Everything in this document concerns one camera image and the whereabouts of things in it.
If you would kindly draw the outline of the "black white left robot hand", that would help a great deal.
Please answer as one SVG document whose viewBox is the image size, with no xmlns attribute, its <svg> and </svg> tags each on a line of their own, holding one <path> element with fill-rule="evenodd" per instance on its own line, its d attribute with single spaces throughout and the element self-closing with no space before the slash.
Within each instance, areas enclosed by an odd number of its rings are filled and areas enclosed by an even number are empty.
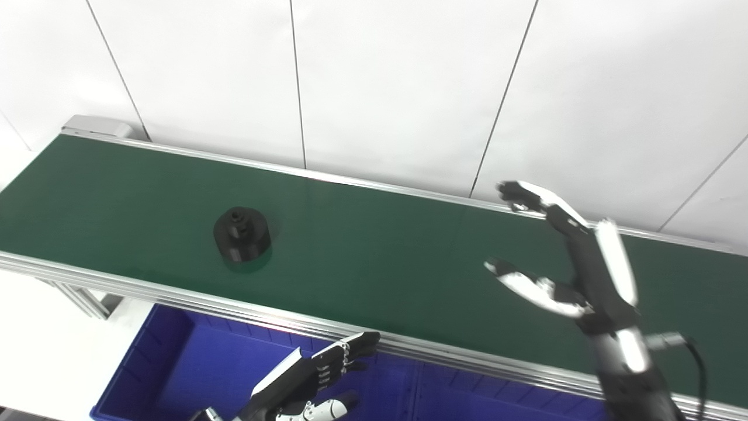
<svg viewBox="0 0 748 421">
<path fill-rule="evenodd" d="M 313 356 L 294 349 L 252 389 L 235 420 L 336 420 L 359 403 L 354 390 L 314 403 L 316 395 L 350 371 L 366 370 L 361 359 L 374 355 L 381 334 L 363 331 L 339 339 Z"/>
</svg>

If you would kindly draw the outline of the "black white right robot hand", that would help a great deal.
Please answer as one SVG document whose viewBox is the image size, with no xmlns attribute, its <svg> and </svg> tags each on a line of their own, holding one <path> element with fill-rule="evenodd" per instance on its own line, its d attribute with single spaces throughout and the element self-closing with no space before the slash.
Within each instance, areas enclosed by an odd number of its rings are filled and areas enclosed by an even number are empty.
<svg viewBox="0 0 748 421">
<path fill-rule="evenodd" d="M 499 282 L 539 308 L 572 318 L 588 336 L 639 325 L 636 281 L 612 219 L 588 223 L 561 197 L 526 181 L 503 181 L 497 191 L 513 211 L 542 214 L 563 235 L 574 270 L 571 283 L 558 283 L 489 259 L 484 266 Z"/>
</svg>

